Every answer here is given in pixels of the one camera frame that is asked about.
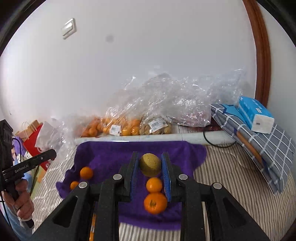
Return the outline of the person's left hand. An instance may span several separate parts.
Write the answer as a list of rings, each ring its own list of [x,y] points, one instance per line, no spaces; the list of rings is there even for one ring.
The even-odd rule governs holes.
[[[4,202],[10,210],[17,210],[16,215],[21,219],[31,219],[34,212],[34,204],[30,198],[29,192],[27,192],[28,182],[25,179],[21,179],[16,185],[16,190],[19,197],[16,201],[12,198],[10,193],[2,191]]]

